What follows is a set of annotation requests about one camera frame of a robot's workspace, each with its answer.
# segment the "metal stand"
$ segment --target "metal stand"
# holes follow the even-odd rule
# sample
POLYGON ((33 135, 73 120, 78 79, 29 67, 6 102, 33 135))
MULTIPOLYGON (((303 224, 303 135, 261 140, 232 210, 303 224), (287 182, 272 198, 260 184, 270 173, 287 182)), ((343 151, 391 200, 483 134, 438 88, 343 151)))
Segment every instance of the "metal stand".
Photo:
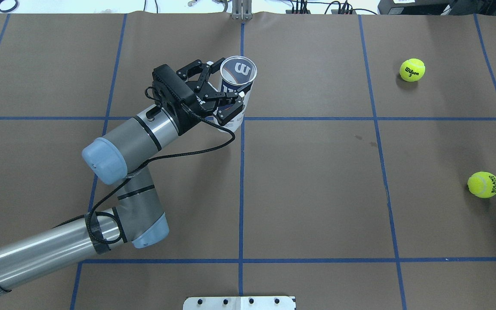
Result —
POLYGON ((232 19, 252 19, 252 0, 232 0, 232 19))

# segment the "white metal plate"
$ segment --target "white metal plate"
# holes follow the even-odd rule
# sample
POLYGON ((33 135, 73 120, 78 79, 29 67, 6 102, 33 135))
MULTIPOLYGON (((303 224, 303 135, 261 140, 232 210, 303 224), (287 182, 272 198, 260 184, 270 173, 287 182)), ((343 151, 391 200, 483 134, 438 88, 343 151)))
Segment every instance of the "white metal plate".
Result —
POLYGON ((296 298, 289 296, 187 298, 183 310, 296 310, 296 298))

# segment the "cable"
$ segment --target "cable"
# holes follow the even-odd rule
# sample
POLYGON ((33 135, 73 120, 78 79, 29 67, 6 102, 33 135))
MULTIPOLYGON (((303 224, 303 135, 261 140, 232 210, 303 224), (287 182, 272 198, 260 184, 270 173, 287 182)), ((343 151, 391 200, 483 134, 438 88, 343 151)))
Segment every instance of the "cable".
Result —
POLYGON ((377 14, 376 12, 373 12, 373 11, 371 11, 371 10, 367 10, 367 9, 351 9, 351 10, 349 10, 349 11, 350 11, 350 12, 353 12, 353 11, 357 11, 357 10, 360 10, 360 11, 367 11, 367 12, 371 12, 371 13, 372 13, 372 14, 374 14, 374 15, 379 15, 379 14, 377 14))
POLYGON ((195 114, 190 108, 188 108, 184 104, 181 104, 181 107, 191 117, 196 118, 198 121, 204 122, 204 123, 206 123, 206 124, 208 124, 208 125, 210 125, 210 126, 212 126, 214 128, 221 129, 221 130, 227 132, 229 135, 231 135, 231 139, 229 139, 226 143, 223 143, 223 144, 218 145, 218 146, 215 146, 215 147, 211 147, 210 149, 203 149, 203 150, 200 150, 200 151, 187 152, 187 153, 177 153, 177 154, 171 154, 171 155, 163 155, 163 156, 158 156, 158 157, 153 157, 153 158, 147 159, 137 169, 131 171, 130 174, 134 174, 134 173, 136 173, 138 171, 141 171, 141 169, 143 169, 144 167, 146 167, 149 163, 152 163, 152 161, 157 161, 158 159, 173 158, 173 157, 181 157, 181 156, 189 156, 189 155, 198 155, 198 154, 208 153, 208 152, 216 151, 217 149, 221 149, 223 147, 226 147, 227 145, 229 145, 230 143, 232 143, 232 141, 235 141, 235 138, 236 137, 235 137, 235 133, 234 132, 230 131, 229 129, 227 129, 227 128, 223 127, 223 126, 216 125, 213 122, 210 122, 210 121, 206 120, 205 118, 201 118, 200 116, 198 116, 197 114, 195 114))
MULTIPOLYGON (((151 96, 149 96, 148 94, 148 90, 151 89, 152 87, 148 87, 146 88, 145 90, 145 96, 149 99, 152 99, 152 100, 155 100, 155 101, 158 101, 154 98, 152 98, 151 96)), ((144 161, 139 167, 137 167, 136 169, 134 169, 133 171, 131 171, 129 173, 129 175, 135 175, 136 172, 138 171, 141 171, 142 169, 144 169, 148 164, 152 163, 152 161, 157 161, 158 159, 164 159, 164 158, 174 158, 174 157, 181 157, 181 156, 189 156, 189 155, 198 155, 198 154, 203 154, 203 153, 208 153, 208 152, 212 152, 212 151, 216 151, 218 149, 221 149, 223 147, 226 147, 227 145, 229 145, 230 143, 232 143, 232 141, 235 140, 236 136, 235 136, 235 133, 232 132, 231 130, 223 127, 223 126, 219 126, 217 124, 214 124, 213 122, 210 122, 208 120, 206 120, 205 118, 201 118, 200 116, 198 116, 196 113, 194 113, 189 107, 187 107, 185 104, 181 104, 181 108, 183 108, 183 110, 185 112, 187 112, 187 114, 189 114, 189 116, 193 117, 193 118, 196 118, 198 121, 200 122, 204 122, 214 128, 217 128, 217 129, 220 129, 220 130, 223 130, 225 132, 227 132, 229 135, 231 135, 231 139, 229 139, 228 141, 226 141, 226 143, 222 143, 221 145, 218 145, 218 146, 215 146, 215 147, 210 147, 209 149, 202 149, 200 151, 194 151, 194 152, 186 152, 186 153, 177 153, 177 154, 171 154, 171 155, 163 155, 163 156, 158 156, 158 157, 153 157, 153 158, 150 158, 150 159, 147 159, 146 161, 144 161)), ((87 215, 83 214, 83 215, 80 215, 80 216, 76 216, 75 218, 71 218, 70 220, 67 220, 57 226, 55 226, 54 228, 56 227, 59 227, 59 226, 62 226, 62 225, 65 225, 65 224, 68 224, 68 223, 71 223, 75 220, 79 220, 81 218, 84 218, 87 216, 87 220, 86 220, 86 228, 87 228, 87 232, 89 234, 89 237, 91 238, 91 240, 94 240, 94 241, 97 241, 99 243, 103 243, 105 245, 112 245, 113 243, 116 243, 118 241, 120 241, 121 239, 124 239, 125 240, 125 233, 124 233, 124 230, 123 228, 118 224, 118 219, 116 218, 116 216, 112 215, 112 214, 108 214, 106 212, 97 212, 97 208, 99 206, 102 205, 103 202, 105 202, 106 200, 108 200, 108 198, 112 197, 114 194, 116 194, 116 192, 118 192, 118 190, 122 189, 130 180, 131 178, 133 177, 126 177, 126 179, 120 184, 118 185, 118 187, 116 187, 114 190, 112 190, 112 192, 108 193, 107 196, 104 196, 104 198, 102 198, 101 200, 99 200, 99 202, 97 202, 93 208, 91 208, 91 210, 89 211, 89 213, 87 215), (105 240, 105 239, 100 239, 96 236, 94 236, 93 234, 93 230, 91 229, 91 219, 93 218, 93 215, 96 215, 96 216, 107 216, 109 218, 112 218, 112 220, 114 220, 114 222, 116 222, 116 224, 118 225, 118 229, 120 230, 120 235, 114 239, 114 240, 105 240)))
POLYGON ((329 3, 329 6, 326 7, 325 14, 329 11, 330 6, 332 6, 335 3, 338 3, 338 11, 340 11, 342 4, 339 1, 332 1, 331 3, 329 3))

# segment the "metal bracket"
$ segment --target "metal bracket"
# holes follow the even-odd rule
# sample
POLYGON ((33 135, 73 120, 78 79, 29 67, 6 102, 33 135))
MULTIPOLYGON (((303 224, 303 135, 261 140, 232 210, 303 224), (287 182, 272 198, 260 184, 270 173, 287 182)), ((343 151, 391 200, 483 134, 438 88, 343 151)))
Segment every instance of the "metal bracket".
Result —
POLYGON ((296 310, 294 296, 187 298, 183 310, 296 310))
POLYGON ((252 0, 232 0, 231 18, 234 20, 252 19, 252 0))

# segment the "wilson logo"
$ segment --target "wilson logo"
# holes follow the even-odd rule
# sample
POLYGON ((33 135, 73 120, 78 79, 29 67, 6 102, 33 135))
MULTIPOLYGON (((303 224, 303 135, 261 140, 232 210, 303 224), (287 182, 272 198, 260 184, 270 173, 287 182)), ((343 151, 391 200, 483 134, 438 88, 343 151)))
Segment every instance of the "wilson logo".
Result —
POLYGON ((413 76, 413 75, 415 75, 415 76, 419 76, 420 75, 420 73, 413 71, 413 69, 411 69, 409 67, 405 67, 405 72, 408 72, 410 77, 413 76))

